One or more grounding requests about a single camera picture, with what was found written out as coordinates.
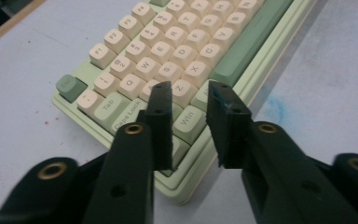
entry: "table surface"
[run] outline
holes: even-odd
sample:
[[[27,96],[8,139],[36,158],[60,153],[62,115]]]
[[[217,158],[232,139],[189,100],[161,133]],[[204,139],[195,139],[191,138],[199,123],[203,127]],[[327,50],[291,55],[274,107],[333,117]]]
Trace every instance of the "table surface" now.
[[[80,164],[106,148],[50,101],[56,81],[137,1],[47,0],[0,38],[0,206],[23,175],[52,157]],[[320,0],[252,105],[309,156],[358,153],[358,1]],[[155,195],[155,223],[255,223],[240,171],[214,164],[191,201]]]

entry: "keyboard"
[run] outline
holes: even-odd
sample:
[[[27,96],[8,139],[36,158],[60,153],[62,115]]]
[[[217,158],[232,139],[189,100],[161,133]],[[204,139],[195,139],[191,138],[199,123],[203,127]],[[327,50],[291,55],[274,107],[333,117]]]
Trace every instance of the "keyboard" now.
[[[186,203],[216,152],[205,122],[208,80],[249,105],[316,0],[149,0],[134,4],[85,61],[57,81],[52,102],[110,148],[117,129],[172,83],[174,171],[155,186]]]

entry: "mechanical keyboard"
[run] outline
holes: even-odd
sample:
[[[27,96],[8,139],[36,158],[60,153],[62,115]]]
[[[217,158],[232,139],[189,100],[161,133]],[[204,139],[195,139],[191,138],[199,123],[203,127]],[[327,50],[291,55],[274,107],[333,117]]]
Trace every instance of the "mechanical keyboard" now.
[[[147,107],[151,88],[170,81],[175,170],[155,172],[155,186],[186,203],[216,156],[205,122],[208,80],[233,87],[249,105],[315,2],[138,3],[58,80],[53,104],[110,147],[117,129]]]

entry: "black clamp jaw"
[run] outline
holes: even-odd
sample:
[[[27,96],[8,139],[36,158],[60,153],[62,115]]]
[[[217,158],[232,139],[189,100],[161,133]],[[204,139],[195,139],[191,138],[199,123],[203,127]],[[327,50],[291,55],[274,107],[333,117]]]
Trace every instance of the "black clamp jaw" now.
[[[242,169],[257,223],[358,223],[358,155],[326,165],[281,127],[251,116],[229,86],[210,81],[207,123],[219,165]],[[172,90],[165,82],[107,153],[80,167],[68,158],[37,164],[0,209],[0,223],[151,224],[153,173],[172,169]]]

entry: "space bar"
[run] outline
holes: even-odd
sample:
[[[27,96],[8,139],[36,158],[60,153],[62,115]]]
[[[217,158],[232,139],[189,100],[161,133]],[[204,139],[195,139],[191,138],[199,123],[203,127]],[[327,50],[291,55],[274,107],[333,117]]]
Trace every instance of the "space bar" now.
[[[243,30],[210,79],[233,87],[293,0],[268,0]]]

